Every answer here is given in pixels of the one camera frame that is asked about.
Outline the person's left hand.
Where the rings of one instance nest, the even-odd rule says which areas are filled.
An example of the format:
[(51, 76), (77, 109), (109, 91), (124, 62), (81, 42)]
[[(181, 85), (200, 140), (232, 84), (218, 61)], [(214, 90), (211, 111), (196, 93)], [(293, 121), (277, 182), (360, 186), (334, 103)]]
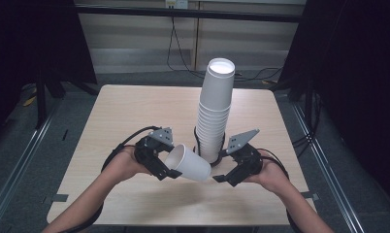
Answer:
[(105, 169), (115, 183), (126, 181), (140, 173), (150, 175), (149, 170), (136, 160), (134, 152), (134, 147), (122, 149)]

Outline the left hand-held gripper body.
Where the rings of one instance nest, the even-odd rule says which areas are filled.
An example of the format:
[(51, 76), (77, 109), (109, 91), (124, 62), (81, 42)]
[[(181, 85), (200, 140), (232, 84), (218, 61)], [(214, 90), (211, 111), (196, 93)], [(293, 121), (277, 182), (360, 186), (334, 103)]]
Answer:
[(170, 152), (174, 148), (173, 133), (170, 127), (157, 128), (149, 132), (135, 145), (135, 158), (147, 169), (167, 169), (159, 158), (159, 153)]

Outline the person's right hand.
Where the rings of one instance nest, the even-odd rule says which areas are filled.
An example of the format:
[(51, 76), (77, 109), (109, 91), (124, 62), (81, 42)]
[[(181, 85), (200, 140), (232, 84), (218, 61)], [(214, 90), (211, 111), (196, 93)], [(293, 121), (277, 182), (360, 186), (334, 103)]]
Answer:
[(289, 180), (281, 168), (273, 162), (273, 157), (265, 150), (259, 150), (264, 156), (263, 166), (259, 174), (251, 175), (244, 180), (245, 183), (258, 183), (275, 195), (282, 194), (289, 185)]

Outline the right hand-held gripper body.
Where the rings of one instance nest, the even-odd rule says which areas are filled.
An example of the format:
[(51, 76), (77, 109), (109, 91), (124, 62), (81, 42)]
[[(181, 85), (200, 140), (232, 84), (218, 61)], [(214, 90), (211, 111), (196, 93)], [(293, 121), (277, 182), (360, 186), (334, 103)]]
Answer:
[(231, 156), (237, 166), (242, 166), (245, 169), (245, 178), (258, 174), (262, 168), (260, 152), (249, 143), (259, 132), (259, 129), (252, 129), (231, 136), (225, 150), (226, 155)]

